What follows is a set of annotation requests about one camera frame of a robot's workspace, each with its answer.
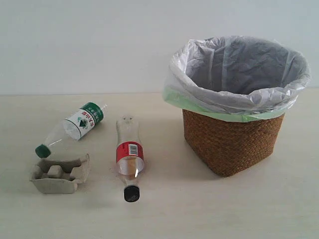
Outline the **brown woven wicker basket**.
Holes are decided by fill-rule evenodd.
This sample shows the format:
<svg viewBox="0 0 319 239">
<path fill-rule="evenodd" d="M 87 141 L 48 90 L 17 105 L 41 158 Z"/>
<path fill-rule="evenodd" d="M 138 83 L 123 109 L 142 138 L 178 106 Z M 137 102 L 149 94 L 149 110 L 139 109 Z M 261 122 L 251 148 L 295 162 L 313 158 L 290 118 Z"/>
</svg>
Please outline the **brown woven wicker basket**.
<svg viewBox="0 0 319 239">
<path fill-rule="evenodd" d="M 221 177 L 235 175 L 269 157 L 284 119 L 226 122 L 188 110 L 182 115 L 186 142 Z"/>
</svg>

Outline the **green-label clear plastic bottle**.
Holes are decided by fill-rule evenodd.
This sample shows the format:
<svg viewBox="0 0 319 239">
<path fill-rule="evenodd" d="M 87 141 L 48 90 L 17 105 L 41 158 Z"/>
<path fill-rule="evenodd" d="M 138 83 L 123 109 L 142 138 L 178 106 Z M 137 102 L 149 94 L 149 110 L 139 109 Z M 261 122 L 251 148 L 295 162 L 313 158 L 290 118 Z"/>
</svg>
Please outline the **green-label clear plastic bottle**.
<svg viewBox="0 0 319 239">
<path fill-rule="evenodd" d="M 106 117 L 106 112 L 106 104 L 86 103 L 52 129 L 45 141 L 36 147 L 36 155 L 39 158 L 67 160 L 72 158 L 72 149 L 82 154 L 80 139 Z"/>
</svg>

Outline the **red-label clear plastic bottle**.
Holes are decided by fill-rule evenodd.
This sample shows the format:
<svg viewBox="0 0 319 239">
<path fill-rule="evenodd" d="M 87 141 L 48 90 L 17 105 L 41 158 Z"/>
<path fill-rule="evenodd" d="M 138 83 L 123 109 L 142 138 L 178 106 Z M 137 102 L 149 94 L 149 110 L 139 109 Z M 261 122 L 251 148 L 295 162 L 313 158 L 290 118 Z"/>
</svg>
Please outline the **red-label clear plastic bottle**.
<svg viewBox="0 0 319 239">
<path fill-rule="evenodd" d="M 139 174 L 145 167 L 144 151 L 139 138 L 139 122 L 130 115 L 116 122 L 117 148 L 116 166 L 124 183 L 124 199 L 133 203 L 140 198 Z"/>
</svg>

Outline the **grey cardboard egg carton piece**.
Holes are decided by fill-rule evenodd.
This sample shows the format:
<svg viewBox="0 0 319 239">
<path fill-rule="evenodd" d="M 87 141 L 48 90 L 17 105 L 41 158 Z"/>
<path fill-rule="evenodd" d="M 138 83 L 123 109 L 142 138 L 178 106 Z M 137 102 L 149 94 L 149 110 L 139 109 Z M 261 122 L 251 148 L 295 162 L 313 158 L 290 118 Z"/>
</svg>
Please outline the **grey cardboard egg carton piece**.
<svg viewBox="0 0 319 239">
<path fill-rule="evenodd" d="M 73 194 L 89 176 L 89 154 L 70 161 L 41 159 L 33 167 L 30 182 L 42 194 Z"/>
</svg>

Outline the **light green plastic bag liner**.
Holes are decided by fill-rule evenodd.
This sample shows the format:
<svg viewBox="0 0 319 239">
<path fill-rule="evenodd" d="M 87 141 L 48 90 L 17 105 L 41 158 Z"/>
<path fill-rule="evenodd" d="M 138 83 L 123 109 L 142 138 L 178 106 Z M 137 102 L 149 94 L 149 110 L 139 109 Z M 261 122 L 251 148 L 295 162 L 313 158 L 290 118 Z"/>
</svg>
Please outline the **light green plastic bag liner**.
<svg viewBox="0 0 319 239">
<path fill-rule="evenodd" d="M 300 52 L 256 37 L 213 37 L 174 53 L 162 96 L 213 119 L 251 122 L 283 115 L 310 80 Z"/>
</svg>

